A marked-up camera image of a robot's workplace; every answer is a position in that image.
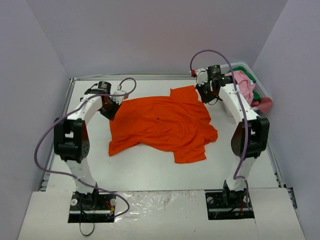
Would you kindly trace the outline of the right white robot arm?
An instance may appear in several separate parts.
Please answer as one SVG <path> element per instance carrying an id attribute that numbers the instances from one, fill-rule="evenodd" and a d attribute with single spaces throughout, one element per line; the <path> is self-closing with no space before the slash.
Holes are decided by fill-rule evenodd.
<path id="1" fill-rule="evenodd" d="M 267 148 L 270 122 L 251 108 L 241 93 L 234 74 L 222 74 L 219 65 L 192 70 L 191 75 L 196 79 L 195 88 L 202 103 L 222 101 L 236 123 L 230 142 L 235 163 L 221 195 L 222 202 L 232 207 L 239 202 L 239 193 L 248 190 L 247 178 L 252 166 Z"/>

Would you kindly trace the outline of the white perforated plastic basket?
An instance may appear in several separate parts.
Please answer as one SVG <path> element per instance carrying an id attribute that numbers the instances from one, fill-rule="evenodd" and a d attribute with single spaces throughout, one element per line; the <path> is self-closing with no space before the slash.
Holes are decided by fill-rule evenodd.
<path id="1" fill-rule="evenodd" d="M 256 75 L 253 73 L 253 71 L 249 68 L 249 66 L 243 62 L 238 62 L 238 63 L 232 63 L 231 64 L 232 68 L 235 67 L 244 67 L 250 74 L 253 75 L 253 77 L 256 79 L 256 83 L 255 83 L 255 91 L 260 95 L 260 97 L 268 97 L 270 98 L 269 94 L 267 93 L 267 91 L 265 90 L 265 88 L 263 87 L 262 83 L 258 80 L 258 78 L 256 77 Z"/>

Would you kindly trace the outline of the orange t-shirt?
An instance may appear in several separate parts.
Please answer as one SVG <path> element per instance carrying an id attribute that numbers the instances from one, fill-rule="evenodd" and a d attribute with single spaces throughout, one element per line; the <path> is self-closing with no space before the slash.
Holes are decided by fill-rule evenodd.
<path id="1" fill-rule="evenodd" d="M 168 96 L 149 96 L 122 103 L 109 123 L 109 156 L 139 144 L 172 152 L 177 164 L 205 160 L 205 146 L 218 139 L 218 131 L 199 101 L 194 86 L 173 88 Z"/>

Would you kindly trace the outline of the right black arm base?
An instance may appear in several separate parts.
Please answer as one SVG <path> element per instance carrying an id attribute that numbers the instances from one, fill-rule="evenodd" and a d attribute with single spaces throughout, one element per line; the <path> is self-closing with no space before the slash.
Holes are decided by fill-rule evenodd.
<path id="1" fill-rule="evenodd" d="M 227 196 L 222 190 L 205 191 L 207 218 L 210 221 L 218 220 L 244 220 L 254 219 L 255 214 L 251 209 L 252 204 L 246 198 L 246 193 L 241 191 Z"/>

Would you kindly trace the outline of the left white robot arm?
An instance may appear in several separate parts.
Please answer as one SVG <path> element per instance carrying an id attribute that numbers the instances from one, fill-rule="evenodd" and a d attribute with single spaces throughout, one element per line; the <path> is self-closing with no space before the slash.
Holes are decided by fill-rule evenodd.
<path id="1" fill-rule="evenodd" d="M 66 162 L 75 181 L 75 192 L 84 195 L 82 203 L 89 209 L 97 208 L 101 197 L 95 193 L 97 182 L 92 177 L 87 156 L 90 141 L 87 125 L 99 112 L 108 120 L 114 120 L 125 92 L 117 86 L 111 96 L 111 83 L 100 81 L 97 88 L 89 88 L 80 98 L 76 111 L 54 127 L 54 153 Z"/>

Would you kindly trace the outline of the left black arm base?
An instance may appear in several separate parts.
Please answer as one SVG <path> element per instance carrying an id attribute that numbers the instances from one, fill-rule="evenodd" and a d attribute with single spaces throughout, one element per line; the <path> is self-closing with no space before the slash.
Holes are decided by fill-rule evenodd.
<path id="1" fill-rule="evenodd" d="M 108 193 L 82 194 L 73 192 L 68 223 L 113 223 L 115 221 L 116 197 Z"/>

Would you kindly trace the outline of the green t-shirt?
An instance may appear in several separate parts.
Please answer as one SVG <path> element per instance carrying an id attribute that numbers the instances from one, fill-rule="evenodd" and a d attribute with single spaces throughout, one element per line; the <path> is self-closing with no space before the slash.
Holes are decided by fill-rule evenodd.
<path id="1" fill-rule="evenodd" d="M 232 70 L 243 71 L 255 83 L 255 88 L 256 88 L 256 82 L 257 82 L 256 79 L 243 66 L 234 67 Z M 259 101 L 261 96 L 255 91 L 255 88 L 253 90 L 253 101 Z"/>

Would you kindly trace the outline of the salmon pink t-shirt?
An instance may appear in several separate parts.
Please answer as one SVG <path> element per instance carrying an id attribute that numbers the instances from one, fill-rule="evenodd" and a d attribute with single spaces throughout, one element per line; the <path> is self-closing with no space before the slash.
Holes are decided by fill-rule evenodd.
<path id="1" fill-rule="evenodd" d="M 252 108 L 256 108 L 263 114 L 266 114 L 272 107 L 273 101 L 269 97 L 261 97 L 258 101 L 253 101 L 251 103 Z"/>

